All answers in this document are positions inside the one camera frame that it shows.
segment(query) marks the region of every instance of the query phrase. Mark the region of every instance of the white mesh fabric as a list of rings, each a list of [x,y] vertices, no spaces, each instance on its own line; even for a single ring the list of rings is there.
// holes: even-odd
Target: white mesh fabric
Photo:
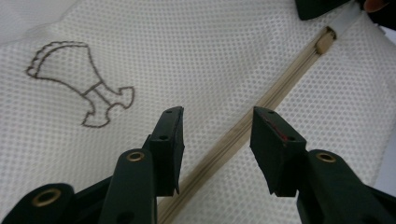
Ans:
[[[373,185],[396,120],[396,48],[364,15],[308,70],[276,111],[308,149],[337,153]],[[246,144],[175,223],[301,223],[295,199],[271,196]]]
[[[299,21],[292,0],[86,0],[0,46],[0,217],[44,184],[79,191],[111,175],[121,152],[141,147],[175,105],[185,107],[182,180],[333,16]],[[65,47],[36,58],[41,75],[63,83],[26,74],[52,41],[87,44],[92,64],[85,49]],[[133,104],[106,117],[112,103],[101,96],[114,94],[71,88],[94,76],[113,91],[134,87]],[[93,110],[102,117],[87,123]]]

